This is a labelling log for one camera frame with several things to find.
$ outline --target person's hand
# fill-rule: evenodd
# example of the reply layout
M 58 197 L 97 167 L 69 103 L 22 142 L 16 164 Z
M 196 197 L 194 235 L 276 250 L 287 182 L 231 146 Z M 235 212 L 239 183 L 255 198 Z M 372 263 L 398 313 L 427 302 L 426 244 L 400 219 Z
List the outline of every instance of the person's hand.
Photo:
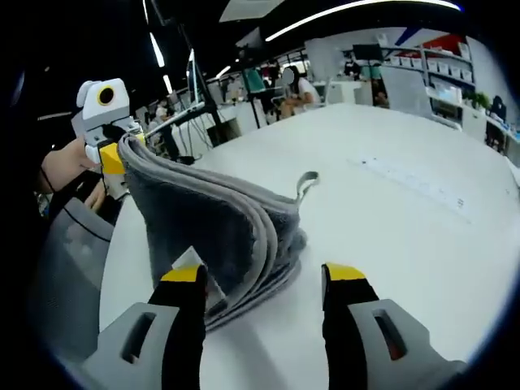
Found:
M 294 97 L 289 97 L 285 99 L 285 104 L 289 104 L 290 106 L 296 106 L 298 104 L 298 100 Z
M 37 181 L 37 189 L 52 193 L 59 191 L 81 172 L 96 167 L 96 164 L 87 157 L 83 137 L 76 138 L 60 150 L 53 150 L 45 156 L 41 164 L 41 171 Z
M 70 164 L 78 165 L 84 169 L 95 168 L 95 164 L 85 153 L 85 139 L 81 136 L 69 142 L 63 149 L 63 158 Z
M 90 195 L 84 200 L 84 204 L 94 213 L 97 213 L 99 209 L 101 209 L 105 197 L 105 185 L 101 180 L 99 180 L 96 187 L 94 187 Z

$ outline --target white table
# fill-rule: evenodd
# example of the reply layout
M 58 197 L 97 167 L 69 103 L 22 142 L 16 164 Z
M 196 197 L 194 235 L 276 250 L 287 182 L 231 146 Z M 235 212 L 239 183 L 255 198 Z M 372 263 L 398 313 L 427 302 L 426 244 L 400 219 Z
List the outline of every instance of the white table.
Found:
M 349 162 L 374 156 L 464 197 L 468 218 Z M 204 155 L 199 167 L 294 196 L 299 175 L 321 183 L 301 207 L 309 243 L 293 285 L 204 343 L 201 387 L 327 388 L 320 265 L 362 270 L 431 333 L 447 359 L 468 361 L 509 295 L 520 252 L 520 203 L 505 160 L 433 121 L 337 104 L 275 123 Z M 102 283 L 100 328 L 152 291 L 143 219 L 129 197 Z

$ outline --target black ceiling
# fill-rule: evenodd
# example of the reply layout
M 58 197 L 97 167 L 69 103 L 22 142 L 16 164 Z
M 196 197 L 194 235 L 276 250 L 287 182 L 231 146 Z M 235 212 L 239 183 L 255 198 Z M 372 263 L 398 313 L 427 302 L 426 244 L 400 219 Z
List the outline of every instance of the black ceiling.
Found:
M 36 72 L 41 94 L 38 114 L 73 109 L 76 92 L 84 80 L 121 77 L 131 94 L 132 105 L 140 106 L 166 93 L 166 72 L 174 88 L 185 86 L 188 49 L 175 25 L 161 27 L 148 2 L 149 25 L 141 0 L 64 0 L 40 2 L 32 17 L 16 15 L 12 39 L 16 51 L 25 54 L 26 65 Z M 316 12 L 346 1 L 286 0 L 263 19 L 219 24 L 228 0 L 160 0 L 166 16 L 181 22 L 196 50 L 197 62 L 213 77 L 236 58 L 234 44 L 260 27 L 265 38 Z M 471 35 L 491 46 L 504 65 L 512 63 L 510 26 L 514 13 L 495 2 L 459 0 L 464 13 L 441 6 L 388 3 L 363 6 L 317 19 L 266 45 L 266 53 L 280 54 L 303 46 L 305 40 L 334 33 L 376 27 L 423 27 Z M 166 66 L 159 68 L 150 44 L 153 31 L 164 54 Z M 512 83 L 518 77 L 511 72 Z

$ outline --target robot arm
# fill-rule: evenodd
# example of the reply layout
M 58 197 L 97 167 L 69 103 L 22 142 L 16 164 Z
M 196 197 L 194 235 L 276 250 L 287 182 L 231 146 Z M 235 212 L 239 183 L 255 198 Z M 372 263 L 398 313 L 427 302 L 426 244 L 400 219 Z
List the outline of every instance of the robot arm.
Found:
M 328 263 L 322 272 L 330 390 L 437 389 L 457 379 L 465 363 L 442 358 L 429 331 L 380 300 L 360 271 Z
M 82 110 L 73 118 L 72 127 L 85 139 L 85 153 L 102 165 L 110 195 L 118 199 L 126 193 L 123 164 L 117 154 L 117 141 L 126 133 L 140 137 L 141 126 L 130 115 L 130 99 L 121 79 L 85 81 L 76 96 Z
M 83 364 L 99 388 L 199 388 L 206 337 L 206 269 L 190 266 L 163 276 L 147 304 L 136 303 L 98 337 Z

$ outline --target gray chair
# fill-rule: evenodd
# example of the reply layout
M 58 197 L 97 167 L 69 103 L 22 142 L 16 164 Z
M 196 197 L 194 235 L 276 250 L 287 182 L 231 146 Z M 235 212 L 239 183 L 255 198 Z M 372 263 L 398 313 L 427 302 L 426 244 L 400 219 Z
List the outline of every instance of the gray chair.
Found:
M 80 363 L 98 346 L 101 282 L 113 227 L 72 198 L 50 226 L 29 287 L 28 317 L 62 362 Z
M 391 110 L 422 116 L 462 132 L 459 123 L 433 113 L 420 72 L 385 66 L 380 67 L 380 71 Z

